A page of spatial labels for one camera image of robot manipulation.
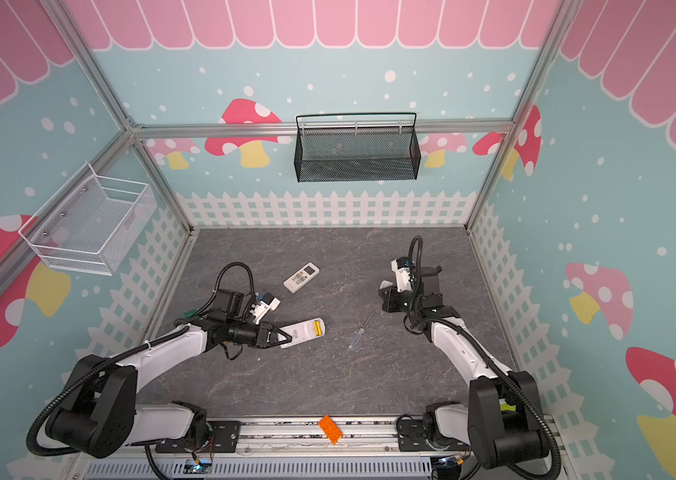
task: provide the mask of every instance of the orange lego brick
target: orange lego brick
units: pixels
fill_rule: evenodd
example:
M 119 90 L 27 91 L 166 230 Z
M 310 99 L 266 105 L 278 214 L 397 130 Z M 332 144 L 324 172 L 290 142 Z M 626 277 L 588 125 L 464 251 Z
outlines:
M 343 432 L 340 431 L 340 428 L 333 422 L 333 419 L 329 415 L 325 415 L 321 420 L 319 420 L 319 427 L 322 428 L 322 431 L 327 435 L 327 438 L 334 444 L 338 443 L 338 440 L 343 437 Z

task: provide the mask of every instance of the remote control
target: remote control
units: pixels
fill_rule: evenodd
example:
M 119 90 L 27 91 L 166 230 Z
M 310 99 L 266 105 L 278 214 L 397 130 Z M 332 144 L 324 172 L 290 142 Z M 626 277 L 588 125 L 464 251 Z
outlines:
M 293 276 L 285 280 L 284 285 L 287 287 L 287 290 L 289 290 L 290 293 L 295 293 L 318 273 L 319 269 L 316 268 L 316 265 L 308 262 L 302 269 L 298 270 L 293 274 Z

